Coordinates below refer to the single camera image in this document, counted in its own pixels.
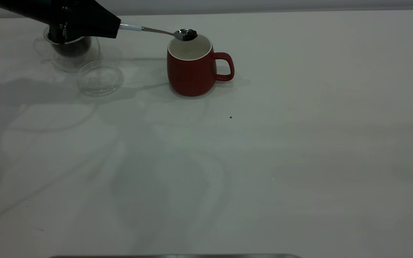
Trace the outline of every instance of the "mug handle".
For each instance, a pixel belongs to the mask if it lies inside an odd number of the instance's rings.
[[[49,54],[47,52],[46,40],[42,37],[39,37],[33,42],[33,49],[42,57],[47,57]]]
[[[232,57],[227,54],[227,53],[215,53],[214,54],[214,59],[223,59],[227,61],[229,64],[229,67],[231,68],[231,73],[229,75],[216,75],[216,80],[218,81],[230,81],[234,78],[235,75],[235,68],[234,68],[234,62],[232,61]]]

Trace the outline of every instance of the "white table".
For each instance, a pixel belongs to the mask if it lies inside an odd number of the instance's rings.
[[[123,88],[86,98],[0,19],[0,258],[413,257],[413,10],[122,19],[196,29],[234,80],[180,97],[170,38],[123,31]]]

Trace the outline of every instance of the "metal spoon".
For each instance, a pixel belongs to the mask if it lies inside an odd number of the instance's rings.
[[[194,31],[190,28],[183,28],[175,31],[174,33],[169,33],[168,31],[162,31],[159,29],[147,28],[141,25],[133,25],[133,24],[121,24],[120,29],[126,30],[134,30],[134,31],[148,31],[148,32],[155,32],[155,33],[162,33],[174,36],[176,39],[181,41],[190,41],[192,39],[197,38],[197,31]]]

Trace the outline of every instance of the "white wall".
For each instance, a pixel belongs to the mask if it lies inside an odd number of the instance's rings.
[[[98,0],[116,15],[318,9],[413,9],[413,0]],[[0,18],[16,15],[0,9]]]

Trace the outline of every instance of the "mug rim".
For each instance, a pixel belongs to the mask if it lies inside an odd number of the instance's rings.
[[[201,35],[201,34],[198,34],[197,36],[202,36],[202,37],[204,37],[204,38],[208,41],[208,43],[210,43],[210,49],[209,49],[209,50],[206,52],[206,54],[204,54],[203,56],[198,57],[198,58],[196,58],[196,59],[182,59],[182,58],[176,57],[174,54],[172,54],[172,51],[170,51],[170,45],[172,44],[172,42],[173,42],[174,40],[179,40],[179,39],[172,39],[172,40],[170,40],[170,42],[168,43],[168,46],[167,46],[168,53],[169,53],[172,57],[174,57],[175,59],[177,59],[177,60],[187,61],[187,62],[188,62],[188,61],[196,61],[196,60],[202,59],[203,57],[206,57],[208,54],[210,54],[211,49],[213,49],[213,44],[211,43],[210,39],[208,39],[206,36]]]
[[[47,27],[44,29],[44,34],[43,34],[44,39],[52,45],[59,45],[59,43],[55,43],[55,42],[53,42],[52,40],[49,39],[49,36],[48,36],[49,32],[50,32],[49,28],[50,28],[50,26],[47,25]],[[67,42],[65,42],[65,44],[71,44],[71,43],[80,41],[83,38],[85,38],[85,36],[79,37],[79,38],[71,40],[71,41],[67,41]]]

